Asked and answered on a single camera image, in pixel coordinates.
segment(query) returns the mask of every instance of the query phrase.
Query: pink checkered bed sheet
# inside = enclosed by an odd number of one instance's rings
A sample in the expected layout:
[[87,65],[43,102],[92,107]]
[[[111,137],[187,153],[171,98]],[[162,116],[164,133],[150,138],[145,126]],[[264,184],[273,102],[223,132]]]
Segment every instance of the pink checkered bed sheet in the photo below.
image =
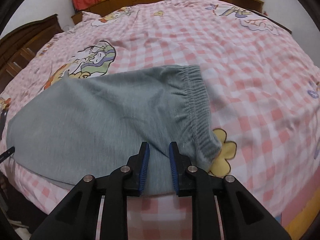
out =
[[[279,215],[320,162],[320,69],[291,35],[217,0],[166,0],[99,18],[85,13],[83,22],[57,34],[9,83],[2,93],[12,99],[7,122],[65,70],[86,78],[168,64],[199,65],[212,129],[222,128],[227,140],[237,144],[235,158],[228,161],[230,174]],[[96,53],[91,59],[99,60],[96,50],[108,45],[116,51],[108,70],[82,72],[83,53]],[[6,150],[6,129],[7,124],[0,152]],[[3,162],[1,171],[45,213],[68,192],[13,159]],[[190,239],[190,199],[130,198],[128,228],[130,239]]]

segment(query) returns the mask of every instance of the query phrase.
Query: wooden bed frame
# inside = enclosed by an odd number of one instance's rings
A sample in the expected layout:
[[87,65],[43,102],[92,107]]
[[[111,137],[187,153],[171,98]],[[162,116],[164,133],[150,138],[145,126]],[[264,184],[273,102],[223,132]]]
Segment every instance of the wooden bed frame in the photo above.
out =
[[63,30],[57,14],[27,23],[0,40],[0,93],[55,34]]

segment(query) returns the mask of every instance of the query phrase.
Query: folded gray garment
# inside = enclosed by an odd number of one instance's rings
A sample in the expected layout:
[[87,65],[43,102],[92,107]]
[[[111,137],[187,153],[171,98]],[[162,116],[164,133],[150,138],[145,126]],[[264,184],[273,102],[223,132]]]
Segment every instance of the folded gray garment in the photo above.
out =
[[173,192],[169,144],[208,170],[221,144],[210,129],[199,66],[162,66],[86,79],[64,77],[10,121],[17,163],[64,188],[126,165],[150,144],[146,195]]

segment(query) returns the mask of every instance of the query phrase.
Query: white wall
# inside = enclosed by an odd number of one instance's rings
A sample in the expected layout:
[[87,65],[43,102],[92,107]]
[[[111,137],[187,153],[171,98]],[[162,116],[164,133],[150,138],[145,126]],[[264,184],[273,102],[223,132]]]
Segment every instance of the white wall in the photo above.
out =
[[75,14],[72,0],[24,0],[7,23],[0,38],[21,25],[42,20],[53,14],[58,14],[62,30],[67,31],[74,26],[71,19]]
[[292,30],[292,37],[320,67],[320,32],[298,0],[262,0],[269,17]]

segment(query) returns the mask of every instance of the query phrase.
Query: silver screw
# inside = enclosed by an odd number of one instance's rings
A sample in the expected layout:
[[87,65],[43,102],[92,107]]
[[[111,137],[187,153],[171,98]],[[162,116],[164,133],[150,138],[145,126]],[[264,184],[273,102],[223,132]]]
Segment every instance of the silver screw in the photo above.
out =
[[196,172],[198,170],[198,168],[196,166],[189,166],[188,167],[188,171],[190,172]]
[[225,177],[225,179],[226,179],[227,182],[234,182],[235,181],[235,177],[232,176],[232,175],[227,175]]
[[130,171],[130,167],[129,166],[122,166],[120,170],[122,172],[128,172],[128,171]]
[[83,180],[84,180],[85,182],[90,182],[92,179],[93,179],[92,175],[85,175],[85,176],[83,177]]

